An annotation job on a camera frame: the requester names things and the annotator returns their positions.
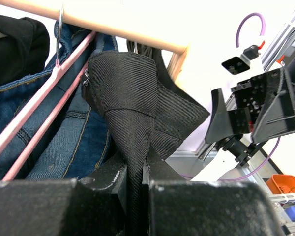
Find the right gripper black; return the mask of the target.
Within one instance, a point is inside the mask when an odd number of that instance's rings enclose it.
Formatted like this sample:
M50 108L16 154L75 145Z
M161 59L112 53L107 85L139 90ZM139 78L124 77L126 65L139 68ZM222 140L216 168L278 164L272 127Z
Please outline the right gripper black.
M223 91L211 91L212 112L205 142L229 151L245 165L270 139L295 133L295 91L281 67L241 81L231 89L236 109L226 109Z

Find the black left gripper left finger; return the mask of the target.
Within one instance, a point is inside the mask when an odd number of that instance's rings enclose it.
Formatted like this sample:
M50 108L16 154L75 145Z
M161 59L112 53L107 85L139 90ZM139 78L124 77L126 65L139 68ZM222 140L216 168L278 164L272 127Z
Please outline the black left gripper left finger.
M0 236L123 236L126 165L86 178L0 181Z

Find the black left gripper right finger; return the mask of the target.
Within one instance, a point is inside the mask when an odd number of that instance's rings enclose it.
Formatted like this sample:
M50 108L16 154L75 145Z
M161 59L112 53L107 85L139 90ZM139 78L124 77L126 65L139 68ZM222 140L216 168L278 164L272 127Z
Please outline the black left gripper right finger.
M144 168L151 236L282 236L262 189L251 182L192 182L151 148Z

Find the black skirt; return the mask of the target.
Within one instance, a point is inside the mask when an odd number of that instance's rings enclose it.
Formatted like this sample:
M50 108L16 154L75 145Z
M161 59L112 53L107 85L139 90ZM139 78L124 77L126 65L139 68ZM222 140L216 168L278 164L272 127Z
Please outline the black skirt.
M83 99L100 114L127 163L128 236L144 233L143 166L155 153L168 158L209 116L171 79L161 50L140 45L127 52L95 50L82 80Z

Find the pink hanger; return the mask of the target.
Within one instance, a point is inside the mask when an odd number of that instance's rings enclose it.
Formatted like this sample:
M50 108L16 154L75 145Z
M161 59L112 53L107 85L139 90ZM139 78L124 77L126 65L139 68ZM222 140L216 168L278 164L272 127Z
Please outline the pink hanger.
M62 26L60 61L65 62L71 54L76 53L81 48L82 43L90 40L89 34L91 34L91 31L86 29L75 30L71 29L70 25ZM91 45L88 44L3 149L0 154L0 180L3 179L72 85L74 79L85 65L90 51ZM0 87L0 133L48 81L55 65L56 60L52 59L40 73L25 76L16 82Z

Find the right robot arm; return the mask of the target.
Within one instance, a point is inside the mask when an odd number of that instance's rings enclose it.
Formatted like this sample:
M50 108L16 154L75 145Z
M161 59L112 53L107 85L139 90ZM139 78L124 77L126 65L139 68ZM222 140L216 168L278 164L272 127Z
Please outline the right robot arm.
M295 27L285 24L272 43L262 50L262 58L249 72L232 76L220 65L237 49L231 44L238 12L254 7L243 0L232 7L228 0L199 1L205 10L190 26L193 39L184 70L177 83L212 111L229 111L217 118L240 119L234 106L257 115L251 135L269 138L284 121L274 121L295 106ZM266 185L226 181L223 174L236 162L231 152L241 152L245 144L239 135L217 142L217 156L191 181L183 181L170 166L155 157L149 159L150 233L153 236L282 236Z

